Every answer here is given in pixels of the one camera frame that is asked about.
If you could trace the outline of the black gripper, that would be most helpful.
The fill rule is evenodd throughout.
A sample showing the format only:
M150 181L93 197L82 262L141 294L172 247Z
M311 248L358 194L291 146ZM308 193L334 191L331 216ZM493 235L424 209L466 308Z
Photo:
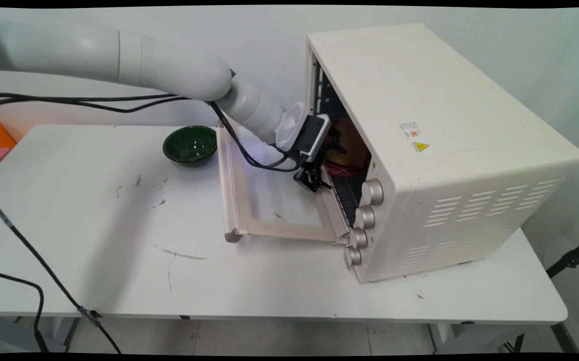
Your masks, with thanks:
M327 144L325 144L327 157L333 157L334 154L347 154L347 151L340 146L341 137L342 133L339 130L328 130ZM331 185L323 181L322 167L324 162L323 159L315 159L311 162L304 160L299 167L299 171L293 176L294 181L313 193L319 192L322 188L331 190Z

